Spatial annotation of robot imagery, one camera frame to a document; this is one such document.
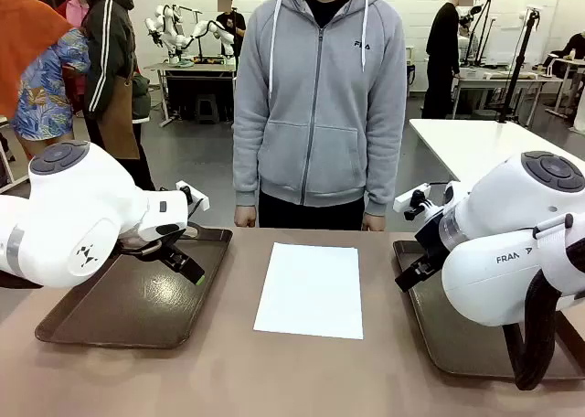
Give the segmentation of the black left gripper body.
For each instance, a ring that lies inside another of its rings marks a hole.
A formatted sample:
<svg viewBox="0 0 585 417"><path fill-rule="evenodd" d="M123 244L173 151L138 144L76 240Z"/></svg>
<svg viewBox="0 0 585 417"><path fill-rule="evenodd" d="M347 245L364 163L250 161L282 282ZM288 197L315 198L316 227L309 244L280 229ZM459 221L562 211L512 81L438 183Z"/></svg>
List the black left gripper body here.
<svg viewBox="0 0 585 417"><path fill-rule="evenodd" d="M116 252L121 255L129 255L136 258L173 258L184 256L176 245L180 241L191 241L192 237L184 232L176 232L147 243L131 243L131 239L116 241Z"/></svg>

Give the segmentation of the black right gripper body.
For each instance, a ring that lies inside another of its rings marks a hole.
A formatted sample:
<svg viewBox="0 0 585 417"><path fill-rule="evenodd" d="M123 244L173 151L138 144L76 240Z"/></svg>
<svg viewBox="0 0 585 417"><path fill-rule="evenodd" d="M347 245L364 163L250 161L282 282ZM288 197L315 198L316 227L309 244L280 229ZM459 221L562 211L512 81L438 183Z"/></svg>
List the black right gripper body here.
<svg viewBox="0 0 585 417"><path fill-rule="evenodd" d="M444 261L452 247L444 211L440 210L430 217L415 234L415 239L422 247L429 261Z"/></svg>

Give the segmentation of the person's right hand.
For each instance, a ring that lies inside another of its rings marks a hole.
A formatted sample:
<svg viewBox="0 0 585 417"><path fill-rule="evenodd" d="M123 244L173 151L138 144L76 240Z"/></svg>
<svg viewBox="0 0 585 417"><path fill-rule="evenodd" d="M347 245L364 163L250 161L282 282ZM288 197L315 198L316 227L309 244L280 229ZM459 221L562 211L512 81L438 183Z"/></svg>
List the person's right hand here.
<svg viewBox="0 0 585 417"><path fill-rule="evenodd" d="M239 228L254 228L256 226L257 210L254 206L236 206L234 224Z"/></svg>

